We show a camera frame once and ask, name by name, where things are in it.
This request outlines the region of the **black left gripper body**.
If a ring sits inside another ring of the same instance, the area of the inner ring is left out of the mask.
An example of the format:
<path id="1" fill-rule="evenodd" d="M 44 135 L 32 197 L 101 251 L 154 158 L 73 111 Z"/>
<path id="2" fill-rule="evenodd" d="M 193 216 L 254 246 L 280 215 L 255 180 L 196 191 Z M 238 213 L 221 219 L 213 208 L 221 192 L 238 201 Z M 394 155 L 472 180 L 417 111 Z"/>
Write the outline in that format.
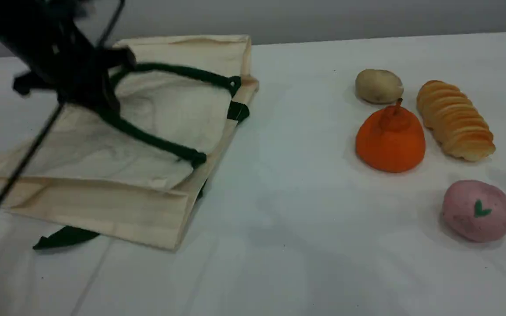
<path id="1" fill-rule="evenodd" d="M 103 66 L 103 49 L 86 39 L 58 41 L 59 96 L 90 110 L 118 113 L 120 102 L 110 81 L 110 69 Z"/>

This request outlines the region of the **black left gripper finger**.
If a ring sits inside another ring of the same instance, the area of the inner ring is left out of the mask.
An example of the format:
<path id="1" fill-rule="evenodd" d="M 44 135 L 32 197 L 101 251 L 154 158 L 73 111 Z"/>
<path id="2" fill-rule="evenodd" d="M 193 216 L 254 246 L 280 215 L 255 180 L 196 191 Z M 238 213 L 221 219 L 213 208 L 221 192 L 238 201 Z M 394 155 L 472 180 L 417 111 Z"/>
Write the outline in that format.
<path id="1" fill-rule="evenodd" d="M 54 79 L 44 72 L 25 72 L 16 76 L 13 90 L 22 97 L 27 97 L 34 90 L 58 92 Z"/>
<path id="2" fill-rule="evenodd" d="M 128 47 L 103 49 L 103 66 L 105 69 L 121 67 L 132 70 L 136 65 L 136 56 Z"/>

